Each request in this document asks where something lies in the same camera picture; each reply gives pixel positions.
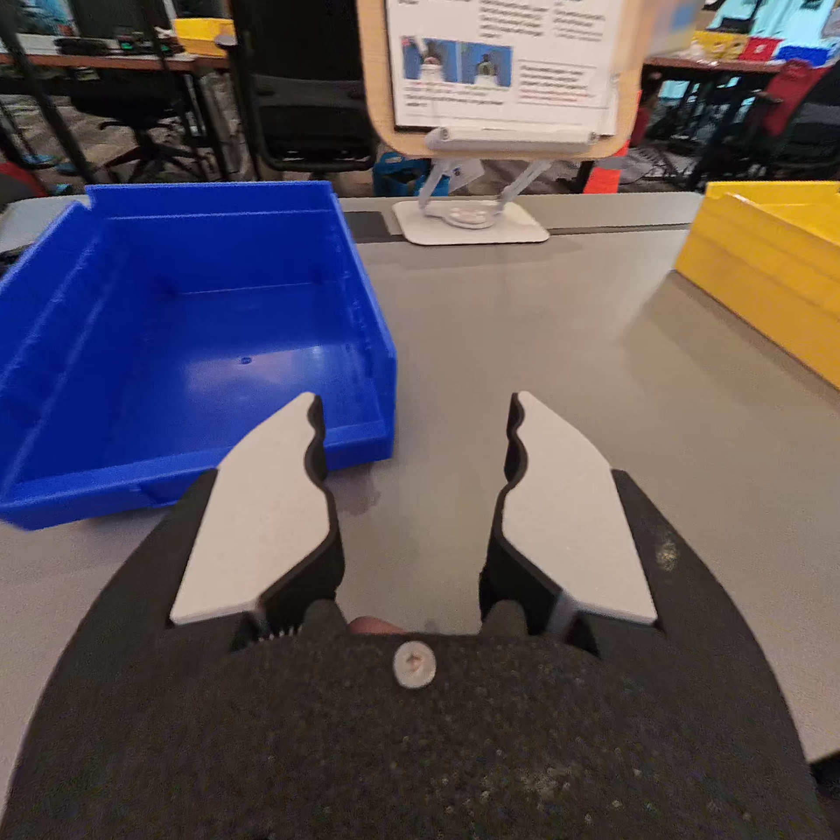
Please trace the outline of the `red office chair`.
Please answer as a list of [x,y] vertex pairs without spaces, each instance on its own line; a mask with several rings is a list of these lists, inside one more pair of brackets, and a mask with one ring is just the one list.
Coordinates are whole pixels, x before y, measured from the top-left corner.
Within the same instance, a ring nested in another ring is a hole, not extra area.
[[839,163],[839,62],[785,62],[759,95],[756,160],[769,177],[830,179]]

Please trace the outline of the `wooden clipboard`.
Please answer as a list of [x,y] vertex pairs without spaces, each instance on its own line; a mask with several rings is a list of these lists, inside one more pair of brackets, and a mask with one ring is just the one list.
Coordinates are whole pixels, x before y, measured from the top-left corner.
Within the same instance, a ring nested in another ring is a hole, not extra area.
[[653,34],[653,2],[623,2],[616,58],[616,123],[607,135],[581,129],[537,130],[466,126],[401,129],[396,126],[392,97],[385,2],[357,2],[360,50],[367,110],[381,140],[395,151],[424,158],[483,160],[584,161],[606,158],[625,142],[634,117],[637,91],[641,91],[644,60]]

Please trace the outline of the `orange traffic cone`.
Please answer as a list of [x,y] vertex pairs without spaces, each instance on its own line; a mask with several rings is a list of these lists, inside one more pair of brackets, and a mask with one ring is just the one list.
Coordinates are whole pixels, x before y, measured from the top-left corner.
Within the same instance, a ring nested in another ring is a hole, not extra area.
[[637,91],[634,116],[630,132],[624,144],[612,155],[595,161],[584,161],[580,164],[578,176],[582,183],[582,194],[615,194],[621,181],[623,164],[627,156],[633,136],[641,91]]

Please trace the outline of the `black office chair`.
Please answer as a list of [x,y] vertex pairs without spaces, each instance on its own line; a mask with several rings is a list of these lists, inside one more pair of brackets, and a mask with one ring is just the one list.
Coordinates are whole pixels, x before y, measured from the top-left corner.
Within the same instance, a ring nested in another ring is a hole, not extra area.
[[224,48],[248,153],[264,169],[367,172],[378,138],[365,99],[356,2],[229,2]]
[[79,113],[101,120],[99,128],[130,131],[134,147],[107,160],[113,183],[158,181],[167,167],[208,181],[206,121],[194,85],[163,71],[67,70],[66,94]]

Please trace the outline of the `instruction sheet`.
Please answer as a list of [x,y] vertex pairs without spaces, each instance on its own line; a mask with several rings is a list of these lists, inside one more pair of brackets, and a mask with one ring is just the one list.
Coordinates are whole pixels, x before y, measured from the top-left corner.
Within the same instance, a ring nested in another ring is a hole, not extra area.
[[385,2],[395,124],[610,134],[622,14],[607,1]]

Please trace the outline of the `yellow plastic bin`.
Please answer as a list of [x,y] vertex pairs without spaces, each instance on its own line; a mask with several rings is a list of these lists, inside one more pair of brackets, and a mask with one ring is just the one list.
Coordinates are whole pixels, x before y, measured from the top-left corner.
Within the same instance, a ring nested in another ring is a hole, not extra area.
[[839,184],[713,182],[675,270],[839,388]]
[[175,37],[184,51],[205,58],[225,58],[216,40],[235,37],[234,22],[224,17],[179,17],[173,21]]

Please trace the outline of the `blue plastic bin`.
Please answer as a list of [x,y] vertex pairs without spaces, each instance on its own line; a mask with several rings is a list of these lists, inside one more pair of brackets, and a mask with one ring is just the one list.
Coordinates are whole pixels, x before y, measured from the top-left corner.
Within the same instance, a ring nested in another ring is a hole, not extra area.
[[87,194],[2,278],[3,522],[170,506],[303,392],[330,471],[392,457],[396,349],[328,182]]

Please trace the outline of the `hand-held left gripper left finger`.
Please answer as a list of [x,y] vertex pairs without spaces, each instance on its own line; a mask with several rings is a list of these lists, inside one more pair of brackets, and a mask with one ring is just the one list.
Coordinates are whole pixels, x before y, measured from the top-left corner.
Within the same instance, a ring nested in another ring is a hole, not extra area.
[[310,604],[334,599],[344,557],[327,476],[322,400],[302,392],[224,457],[203,510],[174,625],[248,615],[299,627]]

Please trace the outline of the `blue bag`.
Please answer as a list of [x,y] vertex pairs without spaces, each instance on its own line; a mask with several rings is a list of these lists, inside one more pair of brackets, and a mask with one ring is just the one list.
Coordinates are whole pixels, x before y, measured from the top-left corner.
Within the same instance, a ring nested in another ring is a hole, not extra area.
[[380,155],[372,167],[372,190],[376,197],[417,196],[431,166],[428,159],[405,157],[394,151]]

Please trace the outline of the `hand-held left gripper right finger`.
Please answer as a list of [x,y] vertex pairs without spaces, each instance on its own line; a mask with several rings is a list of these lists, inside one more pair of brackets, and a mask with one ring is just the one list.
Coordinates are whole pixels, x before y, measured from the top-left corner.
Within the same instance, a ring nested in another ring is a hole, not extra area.
[[655,600],[606,458],[530,392],[511,395],[506,435],[505,484],[479,574],[482,620],[515,602],[531,635],[583,640],[592,618],[655,629]]

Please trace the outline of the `wooden desk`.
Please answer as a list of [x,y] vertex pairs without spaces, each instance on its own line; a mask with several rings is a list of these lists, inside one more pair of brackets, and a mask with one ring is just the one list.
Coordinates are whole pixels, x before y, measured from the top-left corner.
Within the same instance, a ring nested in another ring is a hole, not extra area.
[[[32,54],[25,55],[35,67],[54,68],[91,68],[104,70],[131,71],[162,71],[160,60],[154,56],[66,56],[63,54]],[[225,56],[195,56],[179,54],[166,60],[170,71],[181,74],[196,74],[200,70],[228,70],[228,59]]]

